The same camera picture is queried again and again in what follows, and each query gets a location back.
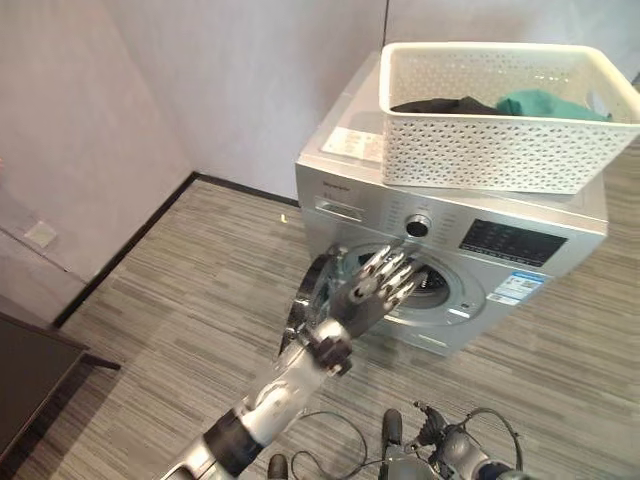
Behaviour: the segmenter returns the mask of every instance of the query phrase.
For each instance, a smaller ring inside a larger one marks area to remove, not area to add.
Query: control panel
[[[474,220],[460,248],[541,267],[567,239],[486,220]]]

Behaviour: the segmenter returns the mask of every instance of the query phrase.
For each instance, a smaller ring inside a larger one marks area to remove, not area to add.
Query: dark table
[[[0,313],[0,461],[80,362],[120,369],[81,343]]]

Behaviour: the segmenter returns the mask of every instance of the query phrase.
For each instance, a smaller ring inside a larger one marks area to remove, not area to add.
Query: white wall
[[[639,22],[638,0],[390,0],[386,41],[588,45],[631,80],[640,71]]]
[[[0,295],[47,319],[192,170],[99,0],[0,1],[0,158],[0,228],[61,267],[3,237]]]
[[[104,0],[197,170],[296,198],[293,164],[384,0]]]

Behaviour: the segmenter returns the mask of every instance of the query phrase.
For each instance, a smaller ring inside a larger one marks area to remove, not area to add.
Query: baseboard
[[[248,193],[249,195],[254,195],[260,198],[266,198],[267,200],[272,200],[274,202],[280,202],[287,205],[291,205],[292,207],[300,208],[300,204],[298,203],[298,201],[294,200],[293,198],[283,197],[281,195],[276,195],[274,193],[258,190],[257,188],[247,187],[246,185],[241,185],[239,183],[235,183],[230,180],[224,180],[222,178],[213,177],[211,175],[207,175],[206,173],[198,173],[197,175],[198,175],[198,180],[202,180],[203,182],[213,183],[214,185],[220,185],[221,187],[237,190],[238,192]]]
[[[202,180],[204,182],[220,185],[221,187],[237,190],[242,193],[254,195],[256,197],[265,198],[275,202],[284,203],[294,207],[299,207],[297,200],[291,198],[282,197],[280,195],[274,195],[272,193],[263,192],[255,188],[240,185],[239,183],[231,182],[229,180],[223,180],[221,178],[213,177],[199,172],[191,172],[187,178],[176,188],[171,195],[158,207],[158,209],[149,217],[149,219],[132,235],[127,243],[109,260],[104,267],[98,272],[98,274],[91,279],[89,283],[76,295],[76,297],[65,307],[65,309],[56,317],[51,324],[51,328],[61,328],[65,322],[75,313],[75,311],[82,305],[82,303],[93,293],[93,291],[100,286],[105,278],[113,271],[114,268],[127,256],[127,254],[136,246],[136,244],[147,234],[149,230],[156,224],[158,220],[171,208],[171,206],[180,198],[180,196],[191,186],[196,180]]]

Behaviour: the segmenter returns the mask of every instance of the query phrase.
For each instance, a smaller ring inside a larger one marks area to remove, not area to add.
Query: laundry basket
[[[471,96],[494,106],[542,89],[610,122],[407,114],[395,106]],[[575,193],[640,132],[640,96],[598,50],[508,43],[396,43],[382,51],[383,181],[392,185]]]

